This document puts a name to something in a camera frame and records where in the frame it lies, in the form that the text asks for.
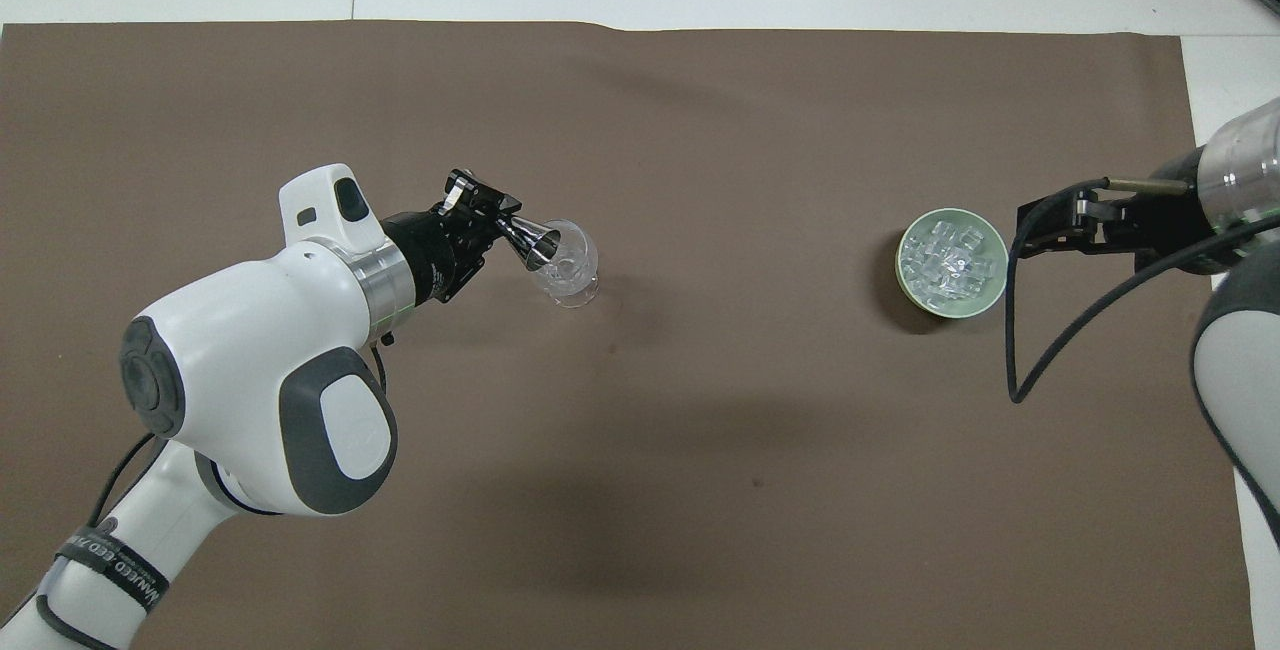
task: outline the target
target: silver metal cylinder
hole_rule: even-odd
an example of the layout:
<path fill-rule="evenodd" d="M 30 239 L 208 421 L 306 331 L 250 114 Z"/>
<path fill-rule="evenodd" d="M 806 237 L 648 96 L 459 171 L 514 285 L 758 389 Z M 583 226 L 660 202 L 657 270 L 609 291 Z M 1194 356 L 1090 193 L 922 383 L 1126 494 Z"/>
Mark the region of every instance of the silver metal cylinder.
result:
<path fill-rule="evenodd" d="M 393 328 L 402 325 L 413 312 L 416 299 L 413 273 L 410 270 L 404 255 L 392 241 L 384 241 L 378 248 L 364 255 L 349 255 L 347 250 L 339 248 L 338 244 L 325 241 L 323 237 L 312 237 L 311 241 L 324 244 L 330 252 L 338 255 L 360 281 L 360 289 L 365 290 L 365 302 L 369 303 L 366 343 L 387 335 Z"/>
<path fill-rule="evenodd" d="M 1280 212 L 1280 99 L 1222 125 L 1204 145 L 1197 194 L 1213 232 Z M 1263 232 L 1244 250 L 1280 241 Z"/>

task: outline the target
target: brown mat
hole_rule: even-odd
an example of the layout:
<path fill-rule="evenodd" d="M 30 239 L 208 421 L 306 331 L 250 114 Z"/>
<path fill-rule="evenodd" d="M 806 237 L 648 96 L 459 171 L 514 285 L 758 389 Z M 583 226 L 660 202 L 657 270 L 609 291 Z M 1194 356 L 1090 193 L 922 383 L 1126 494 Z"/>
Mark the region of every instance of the brown mat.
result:
<path fill-rule="evenodd" d="M 1247 647 L 1231 472 L 1166 276 L 1005 398 L 998 307 L 937 322 L 892 243 L 1193 147 L 1179 42 L 593 26 L 9 26 L 0 605 L 141 434 L 133 313 L 280 243 L 348 162 L 572 218 L 602 294 L 494 248 L 387 353 L 399 458 L 333 521 L 218 530 L 138 647 Z M 1023 273 L 1023 366 L 1129 270 Z"/>

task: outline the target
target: white robotic arm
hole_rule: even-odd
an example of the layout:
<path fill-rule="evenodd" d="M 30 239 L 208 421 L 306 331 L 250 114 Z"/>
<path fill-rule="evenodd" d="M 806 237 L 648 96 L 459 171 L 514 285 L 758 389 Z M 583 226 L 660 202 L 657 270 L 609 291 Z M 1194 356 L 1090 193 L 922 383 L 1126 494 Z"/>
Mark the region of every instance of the white robotic arm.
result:
<path fill-rule="evenodd" d="M 498 237 L 536 270 L 558 232 L 452 171 L 443 202 L 375 219 L 344 164 L 280 189 L 285 248 L 182 287 L 129 322 L 120 375 L 163 447 L 58 550 L 0 647 L 124 647 L 205 537 L 241 513 L 343 514 L 396 458 L 396 421 L 361 360 L 426 299 L 445 303 Z"/>

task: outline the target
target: bowl rim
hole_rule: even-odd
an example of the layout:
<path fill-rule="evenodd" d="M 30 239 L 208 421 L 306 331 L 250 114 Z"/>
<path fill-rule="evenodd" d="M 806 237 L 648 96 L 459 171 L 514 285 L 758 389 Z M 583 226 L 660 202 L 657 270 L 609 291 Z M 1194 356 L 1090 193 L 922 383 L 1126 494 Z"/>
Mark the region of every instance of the bowl rim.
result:
<path fill-rule="evenodd" d="M 987 218 L 980 216 L 978 212 L 968 211 L 968 209 L 955 209 L 955 207 L 932 209 L 932 211 L 924 212 L 924 214 L 922 214 L 922 216 L 915 218 L 915 220 L 911 221 L 910 225 L 906 226 L 906 230 L 904 230 L 902 235 L 899 237 L 899 239 L 897 239 L 897 248 L 893 252 L 893 276 L 897 278 L 897 287 L 900 287 L 900 289 L 902 290 L 902 294 L 905 294 L 906 298 L 909 298 L 911 301 L 911 305 L 915 305 L 915 307 L 922 308 L 922 311 L 924 311 L 924 312 L 933 313 L 934 316 L 943 317 L 943 319 L 969 319 L 969 317 L 979 316 L 979 313 L 989 311 L 989 308 L 992 307 L 992 305 L 996 305 L 996 301 L 1000 299 L 1001 296 L 1005 294 L 1005 285 L 1006 285 L 1006 281 L 1007 281 L 1007 276 L 1005 275 L 1005 273 L 1007 271 L 1007 267 L 1009 267 L 1009 255 L 1007 253 L 1002 253 L 1002 257 L 1005 257 L 1005 260 L 1001 262 L 1002 266 L 1004 266 L 1005 273 L 1001 273 L 1000 275 L 997 275 L 997 278 L 1000 280 L 1000 290 L 996 290 L 996 293 L 992 294 L 992 298 L 989 299 L 989 302 L 987 305 L 982 305 L 982 307 L 975 308 L 975 311 L 972 311 L 972 312 L 965 312 L 965 313 L 947 313 L 947 312 L 938 312 L 938 311 L 934 311 L 933 308 L 925 307 L 924 303 L 922 303 L 919 299 L 916 299 L 915 296 L 911 294 L 911 292 L 909 289 L 906 289 L 906 283 L 902 281 L 902 243 L 905 243 L 906 237 L 909 237 L 911 234 L 911 232 L 915 230 L 915 226 L 920 225 L 920 223 L 923 223 L 925 220 L 925 218 L 932 216 L 932 214 L 937 214 L 937 212 L 960 212 L 960 214 L 965 214 L 965 216 L 973 218 L 973 220 L 977 220 L 978 223 L 982 223 L 982 225 L 986 226 L 987 230 L 992 232 L 992 235 L 995 235 L 996 239 L 1000 241 L 1001 248 L 1005 247 L 1005 238 L 1001 237 L 1001 234 L 1000 234 L 998 230 L 996 230 L 996 226 L 991 225 L 991 223 L 987 220 Z"/>

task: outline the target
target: metal jigger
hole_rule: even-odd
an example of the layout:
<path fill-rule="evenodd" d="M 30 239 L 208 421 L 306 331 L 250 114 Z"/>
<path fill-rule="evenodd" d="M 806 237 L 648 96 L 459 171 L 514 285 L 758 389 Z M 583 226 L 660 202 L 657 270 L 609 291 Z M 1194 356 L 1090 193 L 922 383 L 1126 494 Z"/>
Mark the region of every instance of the metal jigger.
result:
<path fill-rule="evenodd" d="M 516 250 L 521 261 L 525 261 L 525 270 L 535 271 L 554 257 L 559 243 L 559 230 L 553 229 L 553 226 L 540 225 L 540 223 L 518 216 L 498 218 L 494 223 L 511 243 L 511 248 Z"/>

